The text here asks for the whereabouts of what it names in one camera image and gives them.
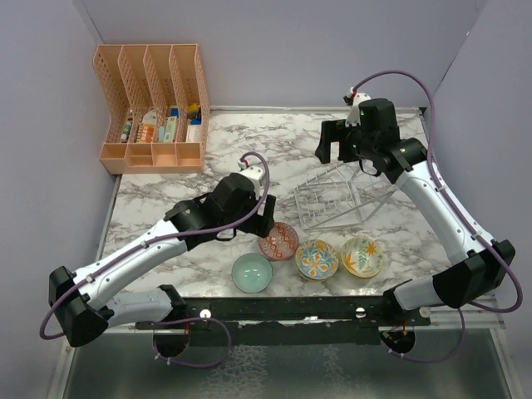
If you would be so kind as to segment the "red patterned bowl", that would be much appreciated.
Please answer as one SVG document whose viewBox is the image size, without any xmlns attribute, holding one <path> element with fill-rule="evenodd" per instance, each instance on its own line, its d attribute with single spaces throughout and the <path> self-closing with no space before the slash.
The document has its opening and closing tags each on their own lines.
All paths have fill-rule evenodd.
<svg viewBox="0 0 532 399">
<path fill-rule="evenodd" d="M 275 222 L 265 238 L 259 238 L 259 249 L 263 255 L 275 261 L 294 256 L 299 246 L 298 233 L 284 222 Z"/>
</svg>

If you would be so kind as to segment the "teal ceramic bowl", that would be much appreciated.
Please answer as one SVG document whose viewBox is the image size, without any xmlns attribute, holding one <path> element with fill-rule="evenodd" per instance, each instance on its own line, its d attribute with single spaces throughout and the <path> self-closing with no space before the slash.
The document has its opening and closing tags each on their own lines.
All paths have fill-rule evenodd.
<svg viewBox="0 0 532 399">
<path fill-rule="evenodd" d="M 260 293 L 273 278 L 271 263 L 261 254 L 244 254 L 234 261 L 231 270 L 234 285 L 244 293 Z"/>
</svg>

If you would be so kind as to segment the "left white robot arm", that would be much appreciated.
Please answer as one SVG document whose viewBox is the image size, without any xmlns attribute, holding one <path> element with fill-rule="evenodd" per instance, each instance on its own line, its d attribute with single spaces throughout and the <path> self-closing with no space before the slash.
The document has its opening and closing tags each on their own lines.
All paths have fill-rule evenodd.
<svg viewBox="0 0 532 399">
<path fill-rule="evenodd" d="M 268 236 L 276 201 L 268 188 L 269 173 L 263 167 L 232 173 L 213 191 L 176 203 L 153 227 L 113 254 L 75 271 L 56 268 L 48 278 L 47 316 L 58 321 L 61 336 L 73 347 L 96 340 L 116 325 L 178 326 L 184 303 L 173 287 L 159 286 L 132 297 L 121 290 L 169 259 L 221 241 L 224 231 Z"/>
</svg>

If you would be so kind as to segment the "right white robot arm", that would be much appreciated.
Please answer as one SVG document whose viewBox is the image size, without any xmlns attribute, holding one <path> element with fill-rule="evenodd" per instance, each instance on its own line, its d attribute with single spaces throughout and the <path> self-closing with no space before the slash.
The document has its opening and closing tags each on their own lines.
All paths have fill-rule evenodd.
<svg viewBox="0 0 532 399">
<path fill-rule="evenodd" d="M 371 161 L 379 175 L 415 204 L 451 262 L 440 273 L 387 290 L 382 316 L 388 323 L 400 325 L 413 309 L 425 306 L 460 308 L 500 286 L 515 257 L 514 246 L 481 228 L 446 186 L 418 139 L 401 138 L 391 101 L 354 102 L 348 118 L 324 121 L 315 150 L 321 163 L 330 162 L 333 143 L 339 144 L 340 161 Z"/>
</svg>

